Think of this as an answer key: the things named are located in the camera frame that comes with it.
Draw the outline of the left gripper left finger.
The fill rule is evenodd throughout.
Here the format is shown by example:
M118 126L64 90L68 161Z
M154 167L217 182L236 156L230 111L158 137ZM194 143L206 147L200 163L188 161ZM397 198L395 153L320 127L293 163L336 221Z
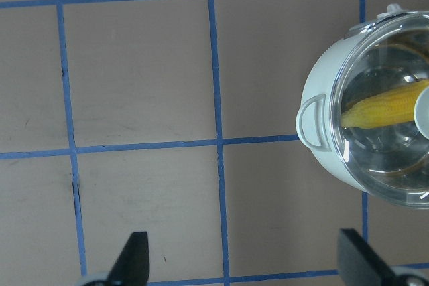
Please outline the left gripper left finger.
M81 277L75 285L147 285L149 242L147 232L133 232L110 271Z

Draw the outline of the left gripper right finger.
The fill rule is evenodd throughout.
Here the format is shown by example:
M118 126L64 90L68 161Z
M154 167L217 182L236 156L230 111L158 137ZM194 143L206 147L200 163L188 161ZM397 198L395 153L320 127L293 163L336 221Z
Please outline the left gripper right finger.
M352 228L339 230L337 271L345 285L427 285L425 274L389 266Z

